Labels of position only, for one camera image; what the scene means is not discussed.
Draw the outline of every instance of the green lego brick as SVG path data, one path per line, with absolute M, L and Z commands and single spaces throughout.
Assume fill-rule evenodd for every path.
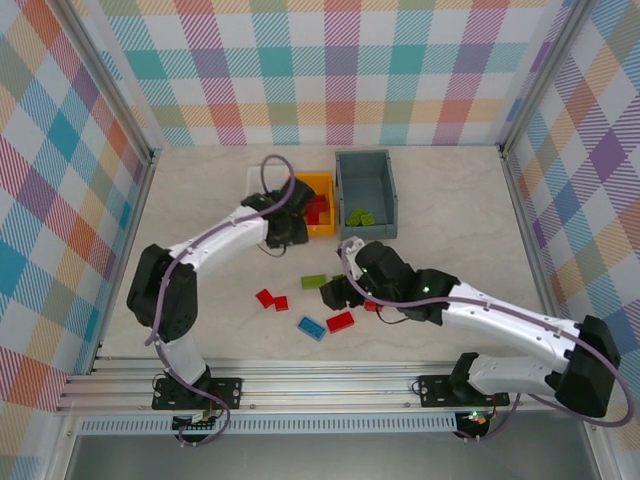
M 302 277 L 301 280 L 302 288 L 304 289 L 320 288 L 327 283 L 326 275 L 310 275 L 308 277 Z
M 362 215 L 360 217 L 360 221 L 362 222 L 362 225 L 364 225 L 365 227 L 376 224 L 376 219 L 373 218 L 373 213 L 366 213 Z
M 347 218 L 347 225 L 349 225 L 350 227 L 357 227 L 358 225 L 360 225 L 362 215 L 366 214 L 367 212 L 362 208 L 356 208 L 353 212 L 351 212 L 349 218 Z

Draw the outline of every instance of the floor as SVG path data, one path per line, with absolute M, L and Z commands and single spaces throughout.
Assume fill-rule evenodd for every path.
M 450 433 L 224 435 L 202 448 L 171 436 L 87 436 L 68 480 L 598 479 L 584 428 L 549 412 L 518 412 L 486 443 Z
M 186 147 L 163 152 L 102 355 L 151 357 L 148 330 L 125 305 L 140 252 L 180 243 L 227 216 L 244 197 L 247 168 L 268 153 L 300 171 L 335 171 L 335 151 L 349 147 Z M 503 300 L 540 311 L 502 168 L 493 147 L 390 147 L 399 202 L 399 235 L 386 243 L 414 268 L 437 268 Z M 339 238 L 315 237 L 271 258 L 251 248 L 199 287 L 194 333 L 201 354 L 215 358 L 287 360 L 455 360 L 465 351 L 513 353 L 490 337 L 429 323 L 388 326 L 356 309 L 353 327 L 321 342 L 301 333 L 303 316 L 335 315 L 303 275 L 340 273 Z M 254 294 L 287 295 L 290 309 L 264 310 Z M 399 318 L 384 311 L 388 320 Z

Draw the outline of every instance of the marble surface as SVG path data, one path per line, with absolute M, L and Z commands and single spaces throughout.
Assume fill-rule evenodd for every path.
M 349 147 L 186 147 L 163 152 L 134 242 L 101 354 L 153 357 L 125 300 L 140 252 L 168 247 L 209 228 L 244 197 L 247 167 L 268 153 L 297 170 L 335 171 L 336 150 Z M 493 147 L 390 147 L 399 198 L 399 236 L 386 243 L 414 268 L 437 268 L 493 296 L 540 311 L 498 156 Z M 339 238 L 314 237 L 271 258 L 253 247 L 201 282 L 194 333 L 204 357 L 304 360 L 455 360 L 465 351 L 513 351 L 491 337 L 430 323 L 388 326 L 353 311 L 356 323 L 321 342 L 301 333 L 303 316 L 335 315 L 300 277 L 340 273 Z M 263 288 L 287 295 L 290 309 L 264 310 Z M 400 318 L 385 309 L 388 320 Z

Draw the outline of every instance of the plastic bin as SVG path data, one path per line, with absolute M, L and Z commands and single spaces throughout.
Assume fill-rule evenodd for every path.
M 280 188 L 289 177 L 289 170 L 283 165 L 267 165 L 265 167 L 265 181 L 267 188 Z M 319 213 L 318 225 L 307 225 L 310 237 L 319 235 L 334 235 L 336 233 L 336 203 L 331 172 L 296 172 L 296 178 L 309 185 L 316 195 L 324 195 L 329 204 L 326 212 Z M 249 167 L 247 170 L 247 184 L 245 195 L 262 192 L 260 182 L 260 167 Z
M 368 240 L 398 236 L 398 196 L 388 150 L 336 152 L 336 184 L 340 201 L 340 236 Z M 351 227 L 349 215 L 361 208 L 375 217 L 376 224 Z

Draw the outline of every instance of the gray bin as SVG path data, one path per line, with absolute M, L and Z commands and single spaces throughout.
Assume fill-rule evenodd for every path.
M 398 196 L 388 150 L 336 152 L 340 237 L 368 240 L 398 236 Z M 362 208 L 375 217 L 371 226 L 350 227 L 349 215 Z

